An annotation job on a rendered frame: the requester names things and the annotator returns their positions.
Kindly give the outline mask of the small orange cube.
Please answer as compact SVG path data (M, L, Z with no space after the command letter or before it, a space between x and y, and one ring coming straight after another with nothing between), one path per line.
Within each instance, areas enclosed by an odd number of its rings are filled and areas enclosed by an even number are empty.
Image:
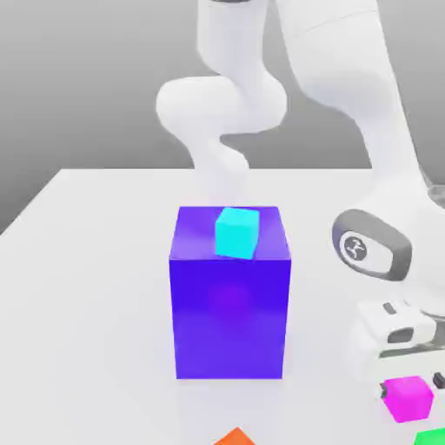
M214 445L256 445L254 441L239 427L233 428Z

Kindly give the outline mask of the small cyan cube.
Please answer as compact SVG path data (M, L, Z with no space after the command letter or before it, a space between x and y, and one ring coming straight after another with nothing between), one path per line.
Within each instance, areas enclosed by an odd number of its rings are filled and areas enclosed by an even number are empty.
M216 254L240 259L254 256L259 239L260 212L225 207L216 219Z

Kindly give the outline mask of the small magenta cube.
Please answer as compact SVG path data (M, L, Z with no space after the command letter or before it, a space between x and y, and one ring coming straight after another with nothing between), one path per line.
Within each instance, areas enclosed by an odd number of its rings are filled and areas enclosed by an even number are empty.
M397 423L428 419L434 394L420 376L404 376L384 382L388 394L382 400Z

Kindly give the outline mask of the small green cube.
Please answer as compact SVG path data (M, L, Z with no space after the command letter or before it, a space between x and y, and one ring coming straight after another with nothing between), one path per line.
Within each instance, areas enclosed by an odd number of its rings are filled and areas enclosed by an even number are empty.
M418 432L413 445L445 445L445 428Z

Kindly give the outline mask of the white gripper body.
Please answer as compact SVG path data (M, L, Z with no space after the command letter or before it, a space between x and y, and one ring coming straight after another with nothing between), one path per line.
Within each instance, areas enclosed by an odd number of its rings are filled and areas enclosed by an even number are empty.
M432 375L437 371L445 371L445 345L426 342L403 348L401 344L371 343L370 382L412 375Z

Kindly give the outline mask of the large blue box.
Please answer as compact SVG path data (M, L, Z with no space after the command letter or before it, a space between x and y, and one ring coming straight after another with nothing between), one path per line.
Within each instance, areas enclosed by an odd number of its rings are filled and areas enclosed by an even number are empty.
M179 208L169 254L176 376L282 378L291 254L276 207L260 207L254 256L215 253L219 207Z

